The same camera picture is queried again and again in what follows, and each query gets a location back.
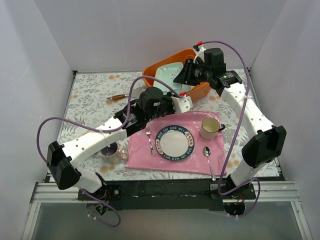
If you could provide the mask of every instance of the floral tablecloth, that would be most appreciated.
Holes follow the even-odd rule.
[[[243,70],[235,70],[246,84],[246,76]],[[129,92],[131,82],[138,76],[140,71],[114,72],[114,73],[84,73],[77,74],[74,80],[69,105],[67,106],[66,118],[86,126],[96,128],[111,118],[116,112],[123,109],[127,99],[106,103],[106,98]],[[135,88],[144,86],[143,80],[136,83]],[[234,132],[238,124],[238,118],[231,107],[211,90],[201,100],[194,103],[193,111],[213,111],[220,115],[222,123],[226,125],[223,131],[225,155],[229,150]],[[59,143],[71,141],[87,132],[86,129],[69,123],[63,123]],[[118,144],[128,149],[129,138],[121,140]],[[248,141],[247,133],[242,126],[236,139],[231,157],[227,164],[227,175],[232,173],[242,160],[241,149]],[[152,170],[137,170],[125,168],[125,162],[117,165],[109,165],[100,153],[89,157],[83,166],[90,171],[100,173],[107,181],[119,180],[150,180],[150,179],[202,179],[210,178],[209,175],[166,172]],[[268,163],[257,173],[258,177],[279,176],[274,161]]]

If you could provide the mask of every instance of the spoon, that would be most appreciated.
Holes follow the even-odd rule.
[[[216,177],[215,177],[214,171],[211,168],[210,161],[209,161],[210,154],[211,154],[210,149],[207,146],[205,146],[203,149],[203,155],[208,159],[208,164],[209,164],[210,171],[211,171],[211,178],[212,178],[212,181],[215,181]]]

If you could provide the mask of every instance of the mug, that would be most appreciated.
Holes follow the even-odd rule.
[[[100,153],[107,163],[111,165],[118,164],[121,160],[127,161],[129,158],[129,153],[126,150],[121,149],[116,142],[101,149]]]
[[[224,124],[220,124],[217,119],[207,117],[201,123],[200,136],[206,140],[211,140],[218,134],[218,132],[225,128],[226,126]]]

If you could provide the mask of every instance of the orange tray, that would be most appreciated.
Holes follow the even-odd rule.
[[[142,75],[154,77],[156,75],[157,69],[162,65],[172,64],[176,62],[182,62],[184,64],[186,62],[186,59],[194,59],[195,56],[195,52],[191,48],[187,48],[170,57],[167,57],[166,59],[158,61],[151,66],[148,66],[143,70]],[[154,81],[152,79],[144,78],[143,80],[147,88],[154,85]],[[205,97],[210,92],[210,90],[211,88],[209,86],[209,83],[202,82],[191,89],[189,92],[187,92],[187,96],[191,97],[192,102],[195,103],[196,101]]]

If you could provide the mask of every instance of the mug handle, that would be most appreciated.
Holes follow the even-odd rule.
[[[224,124],[220,124],[220,128],[219,128],[219,131],[218,132],[221,132],[223,129],[225,129],[226,128],[226,125],[224,125]]]
[[[127,161],[129,159],[129,153],[126,150],[119,149],[118,150],[118,156],[122,159]]]

